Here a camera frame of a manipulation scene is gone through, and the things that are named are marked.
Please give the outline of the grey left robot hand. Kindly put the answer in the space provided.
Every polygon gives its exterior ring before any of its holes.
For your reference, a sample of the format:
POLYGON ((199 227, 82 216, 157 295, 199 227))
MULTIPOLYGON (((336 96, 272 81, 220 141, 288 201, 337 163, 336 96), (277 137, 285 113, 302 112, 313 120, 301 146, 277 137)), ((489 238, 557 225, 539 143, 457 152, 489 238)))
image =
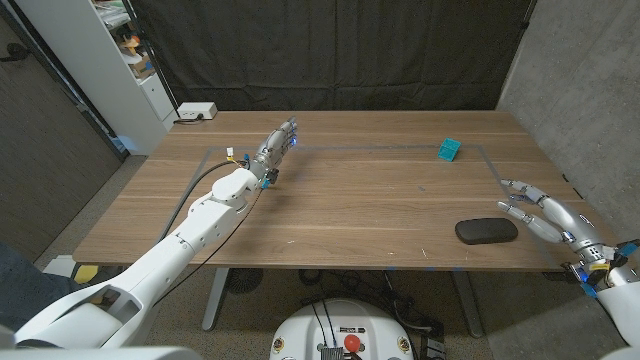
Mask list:
POLYGON ((271 132, 259 145, 257 153, 249 162, 248 170, 263 183, 267 180, 274 183, 277 179, 277 168, 289 149, 297 144, 296 117, 292 116, 271 132))

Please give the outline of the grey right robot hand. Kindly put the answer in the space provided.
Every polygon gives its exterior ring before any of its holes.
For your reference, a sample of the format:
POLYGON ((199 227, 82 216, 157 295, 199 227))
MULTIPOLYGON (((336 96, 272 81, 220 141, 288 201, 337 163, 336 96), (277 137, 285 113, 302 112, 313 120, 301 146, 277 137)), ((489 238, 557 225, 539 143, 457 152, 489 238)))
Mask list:
POLYGON ((512 203, 498 201, 497 207, 539 238, 554 244, 565 244, 579 257, 577 265, 569 265, 576 278, 590 286, 605 282, 614 266, 615 249, 605 244, 594 225, 581 213, 539 188, 517 180, 502 179, 501 184, 517 191, 510 198, 538 206, 543 218, 526 213, 512 203))

